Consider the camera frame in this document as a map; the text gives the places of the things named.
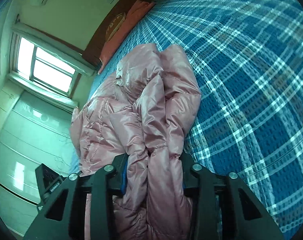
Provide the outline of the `pink puffer down jacket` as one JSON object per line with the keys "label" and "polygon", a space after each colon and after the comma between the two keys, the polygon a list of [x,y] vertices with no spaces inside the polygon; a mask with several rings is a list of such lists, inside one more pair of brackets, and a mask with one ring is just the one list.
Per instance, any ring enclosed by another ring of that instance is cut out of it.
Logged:
{"label": "pink puffer down jacket", "polygon": [[141,44],[72,114],[70,137],[83,176],[128,155],[127,186],[114,197],[121,239],[186,239],[192,200],[180,155],[201,92],[184,49]]}

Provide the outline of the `white glass-door wardrobe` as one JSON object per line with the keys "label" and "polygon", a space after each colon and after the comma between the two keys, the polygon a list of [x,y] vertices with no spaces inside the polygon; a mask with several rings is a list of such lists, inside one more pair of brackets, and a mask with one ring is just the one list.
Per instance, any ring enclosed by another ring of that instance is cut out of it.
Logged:
{"label": "white glass-door wardrobe", "polygon": [[45,164],[70,171],[71,114],[24,91],[11,81],[0,90],[0,217],[23,236],[40,202],[35,170]]}

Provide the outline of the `embroidered brown cushion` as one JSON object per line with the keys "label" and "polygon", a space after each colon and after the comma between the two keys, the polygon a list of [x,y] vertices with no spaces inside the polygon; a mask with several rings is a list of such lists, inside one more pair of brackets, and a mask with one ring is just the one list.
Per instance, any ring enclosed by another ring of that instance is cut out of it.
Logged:
{"label": "embroidered brown cushion", "polygon": [[116,15],[113,20],[110,22],[106,29],[106,42],[108,42],[121,27],[122,23],[126,19],[126,13],[120,13]]}

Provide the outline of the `blue plaid bed sheet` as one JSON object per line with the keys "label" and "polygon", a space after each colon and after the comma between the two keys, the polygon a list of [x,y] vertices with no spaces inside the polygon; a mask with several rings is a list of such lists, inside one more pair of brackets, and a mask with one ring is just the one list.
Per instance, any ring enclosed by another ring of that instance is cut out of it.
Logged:
{"label": "blue plaid bed sheet", "polygon": [[156,0],[95,77],[134,46],[185,48],[202,93],[193,158],[235,170],[290,239],[303,224],[303,8],[298,0]]}

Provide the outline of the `red pillow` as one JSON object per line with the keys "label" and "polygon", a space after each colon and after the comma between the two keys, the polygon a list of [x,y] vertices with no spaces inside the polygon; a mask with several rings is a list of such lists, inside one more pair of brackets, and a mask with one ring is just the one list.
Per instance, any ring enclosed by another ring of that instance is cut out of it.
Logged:
{"label": "red pillow", "polygon": [[128,11],[124,22],[120,25],[114,35],[107,41],[100,55],[100,61],[102,65],[98,74],[101,74],[104,68],[107,66],[110,59],[113,57],[115,52],[118,50],[122,42],[132,31],[132,29],[140,22],[141,19],[154,7],[154,2],[143,2],[137,0],[134,5]]}

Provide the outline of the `window with white frame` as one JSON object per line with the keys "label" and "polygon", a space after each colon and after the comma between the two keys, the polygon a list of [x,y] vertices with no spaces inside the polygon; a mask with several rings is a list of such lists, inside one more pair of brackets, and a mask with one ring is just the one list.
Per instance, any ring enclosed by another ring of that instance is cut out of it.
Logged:
{"label": "window with white frame", "polygon": [[23,80],[68,98],[80,79],[67,63],[17,34],[11,40],[10,66]]}

